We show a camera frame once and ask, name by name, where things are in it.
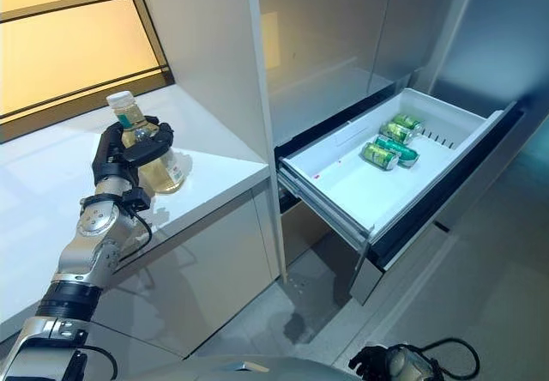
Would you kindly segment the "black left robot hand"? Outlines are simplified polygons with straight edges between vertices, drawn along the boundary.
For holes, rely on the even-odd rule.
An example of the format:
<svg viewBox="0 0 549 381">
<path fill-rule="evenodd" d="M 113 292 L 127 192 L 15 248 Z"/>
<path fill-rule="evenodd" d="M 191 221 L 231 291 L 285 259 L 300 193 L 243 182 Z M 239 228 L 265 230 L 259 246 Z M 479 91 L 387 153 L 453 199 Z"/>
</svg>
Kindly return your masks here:
<svg viewBox="0 0 549 381">
<path fill-rule="evenodd" d="M 129 147 L 123 143 L 124 127 L 120 122 L 105 129 L 92 163 L 96 186 L 107 178 L 120 178 L 129 184 L 122 195 L 135 195 L 140 188 L 139 168 L 169 153 L 173 143 L 171 126 L 154 116 L 145 116 L 145 123 L 154 127 L 153 134 Z"/>
</svg>

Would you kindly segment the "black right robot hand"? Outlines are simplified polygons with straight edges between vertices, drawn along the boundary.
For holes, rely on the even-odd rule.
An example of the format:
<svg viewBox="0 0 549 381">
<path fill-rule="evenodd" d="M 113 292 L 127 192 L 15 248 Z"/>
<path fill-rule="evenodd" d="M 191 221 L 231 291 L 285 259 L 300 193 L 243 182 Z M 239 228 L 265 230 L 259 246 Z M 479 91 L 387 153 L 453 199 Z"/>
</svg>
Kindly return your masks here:
<svg viewBox="0 0 549 381">
<path fill-rule="evenodd" d="M 388 349 L 383 346 L 363 347 L 348 362 L 348 367 L 362 380 L 388 381 Z"/>
</svg>

